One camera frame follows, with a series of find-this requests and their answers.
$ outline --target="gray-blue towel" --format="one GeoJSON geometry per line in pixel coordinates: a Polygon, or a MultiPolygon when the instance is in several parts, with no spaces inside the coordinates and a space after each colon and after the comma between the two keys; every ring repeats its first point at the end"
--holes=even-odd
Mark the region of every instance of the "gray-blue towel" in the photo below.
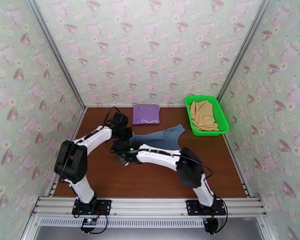
{"type": "Polygon", "coordinates": [[[181,124],[150,134],[134,135],[129,143],[138,141],[149,146],[164,150],[181,150],[178,145],[179,136],[185,131],[181,124]]]}

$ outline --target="brown wooden surface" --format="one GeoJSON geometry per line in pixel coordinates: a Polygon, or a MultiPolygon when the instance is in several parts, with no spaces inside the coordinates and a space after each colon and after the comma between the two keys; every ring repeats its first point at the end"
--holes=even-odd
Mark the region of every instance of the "brown wooden surface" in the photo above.
{"type": "MultiPolygon", "coordinates": [[[[109,108],[89,108],[77,138],[96,129],[104,120],[109,108]]],[[[132,108],[120,108],[132,121],[132,108]]],[[[186,108],[161,108],[161,124],[134,125],[135,134],[148,134],[165,130],[179,123],[186,131],[179,137],[179,146],[189,147],[200,160],[213,170],[208,179],[210,188],[223,198],[246,197],[233,161],[222,135],[194,136],[186,108]]],[[[87,178],[99,197],[163,197],[196,198],[194,191],[180,182],[175,171],[149,163],[129,164],[124,167],[118,156],[101,144],[88,158],[87,178]]],[[[74,196],[67,184],[58,184],[54,196],[74,196]]]]}

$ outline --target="green plastic basket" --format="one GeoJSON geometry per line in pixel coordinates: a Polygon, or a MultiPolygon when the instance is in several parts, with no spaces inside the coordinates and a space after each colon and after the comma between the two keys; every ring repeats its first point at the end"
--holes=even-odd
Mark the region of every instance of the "green plastic basket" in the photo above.
{"type": "Polygon", "coordinates": [[[217,136],[219,134],[224,134],[229,131],[229,124],[228,121],[222,111],[222,108],[218,102],[218,100],[213,96],[187,96],[185,98],[186,101],[186,107],[188,111],[188,116],[190,120],[190,125],[192,128],[192,133],[196,136],[217,136]],[[212,104],[212,110],[213,110],[213,116],[218,124],[219,131],[200,131],[194,128],[191,115],[190,115],[190,109],[189,105],[192,104],[193,101],[195,102],[202,102],[208,100],[212,104]]]}

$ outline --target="folded purple shirt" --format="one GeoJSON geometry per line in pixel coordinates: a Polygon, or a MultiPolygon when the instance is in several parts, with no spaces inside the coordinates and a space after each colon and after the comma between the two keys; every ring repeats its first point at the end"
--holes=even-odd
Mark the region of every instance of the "folded purple shirt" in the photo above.
{"type": "Polygon", "coordinates": [[[133,107],[132,124],[159,124],[158,105],[136,105],[133,107]]]}

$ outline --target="beige towel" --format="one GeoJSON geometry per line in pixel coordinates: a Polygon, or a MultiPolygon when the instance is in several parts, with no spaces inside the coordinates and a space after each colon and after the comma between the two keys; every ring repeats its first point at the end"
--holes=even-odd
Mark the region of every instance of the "beige towel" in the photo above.
{"type": "Polygon", "coordinates": [[[192,123],[197,130],[219,131],[212,111],[212,104],[207,100],[192,102],[190,106],[192,123]]]}

